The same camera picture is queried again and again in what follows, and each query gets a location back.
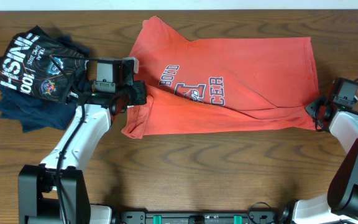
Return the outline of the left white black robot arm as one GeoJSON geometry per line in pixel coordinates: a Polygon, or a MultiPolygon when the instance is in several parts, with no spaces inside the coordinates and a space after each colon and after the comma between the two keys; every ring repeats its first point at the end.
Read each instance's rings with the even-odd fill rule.
{"type": "Polygon", "coordinates": [[[145,82],[136,81],[139,61],[98,58],[91,91],[79,93],[75,116],[52,152],[18,176],[20,223],[116,223],[113,209],[90,203],[84,172],[113,116],[147,102],[145,82]]]}

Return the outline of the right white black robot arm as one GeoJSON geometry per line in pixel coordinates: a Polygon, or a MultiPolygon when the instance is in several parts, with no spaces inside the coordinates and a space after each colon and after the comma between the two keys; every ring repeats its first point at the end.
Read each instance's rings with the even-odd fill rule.
{"type": "Polygon", "coordinates": [[[332,134],[346,153],[328,192],[299,200],[286,209],[282,223],[358,223],[358,82],[345,78],[333,81],[328,95],[306,106],[317,131],[332,134]]]}

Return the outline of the red printed t-shirt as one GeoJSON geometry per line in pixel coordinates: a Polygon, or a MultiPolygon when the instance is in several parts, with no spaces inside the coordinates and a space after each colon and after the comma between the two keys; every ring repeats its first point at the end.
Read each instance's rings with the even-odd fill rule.
{"type": "Polygon", "coordinates": [[[309,37],[187,40],[153,16],[131,50],[147,102],[122,132],[148,135],[313,129],[319,96],[309,37]]]}

